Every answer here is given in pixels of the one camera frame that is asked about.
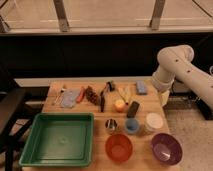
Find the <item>purple bowl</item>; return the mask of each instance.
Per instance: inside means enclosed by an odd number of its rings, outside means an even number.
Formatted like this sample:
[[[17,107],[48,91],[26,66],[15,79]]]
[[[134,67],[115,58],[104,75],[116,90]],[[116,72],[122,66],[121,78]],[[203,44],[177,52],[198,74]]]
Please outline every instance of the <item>purple bowl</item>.
[[[154,156],[168,165],[175,165],[182,159],[183,151],[179,142],[171,135],[160,133],[152,138]]]

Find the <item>orange bowl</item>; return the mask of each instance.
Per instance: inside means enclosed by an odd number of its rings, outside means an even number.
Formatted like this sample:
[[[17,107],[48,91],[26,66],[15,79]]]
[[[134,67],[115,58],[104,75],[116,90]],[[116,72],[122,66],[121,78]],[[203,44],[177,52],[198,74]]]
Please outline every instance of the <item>orange bowl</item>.
[[[132,155],[133,147],[128,137],[123,134],[114,134],[107,139],[105,150],[111,160],[123,163]]]

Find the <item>white cup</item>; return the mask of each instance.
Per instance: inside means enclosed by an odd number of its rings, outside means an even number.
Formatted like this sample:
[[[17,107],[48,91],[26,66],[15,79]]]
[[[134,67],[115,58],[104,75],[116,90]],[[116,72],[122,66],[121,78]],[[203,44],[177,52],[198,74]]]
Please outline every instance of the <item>white cup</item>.
[[[163,119],[157,113],[148,113],[145,119],[145,132],[151,134],[162,128]]]

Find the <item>small cup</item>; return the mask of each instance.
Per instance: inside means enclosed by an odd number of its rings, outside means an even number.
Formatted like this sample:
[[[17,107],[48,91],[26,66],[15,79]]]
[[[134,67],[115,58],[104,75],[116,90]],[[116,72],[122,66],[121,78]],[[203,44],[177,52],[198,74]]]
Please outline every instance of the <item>small cup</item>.
[[[118,129],[118,124],[114,119],[109,119],[105,123],[106,130],[109,134],[113,134],[117,131]]]
[[[124,129],[127,134],[137,134],[140,129],[140,124],[136,119],[129,118],[125,122]]]
[[[163,119],[157,113],[149,113],[145,119],[145,132],[151,134],[158,129],[162,128]]]

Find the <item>metal frame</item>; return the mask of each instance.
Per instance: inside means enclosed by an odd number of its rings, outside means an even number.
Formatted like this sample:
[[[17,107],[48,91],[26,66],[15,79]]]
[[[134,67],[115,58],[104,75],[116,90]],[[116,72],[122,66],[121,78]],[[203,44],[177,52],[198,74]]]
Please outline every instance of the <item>metal frame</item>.
[[[8,31],[10,31],[10,27],[0,15],[0,33],[7,33]]]
[[[158,30],[160,26],[160,20],[163,13],[166,0],[156,0],[155,7],[152,14],[152,19],[150,22],[150,27],[152,30]]]
[[[58,17],[58,22],[59,22],[59,29],[61,32],[69,32],[69,23],[67,20],[66,16],[66,11],[64,8],[64,3],[63,0],[53,0],[57,17]]]

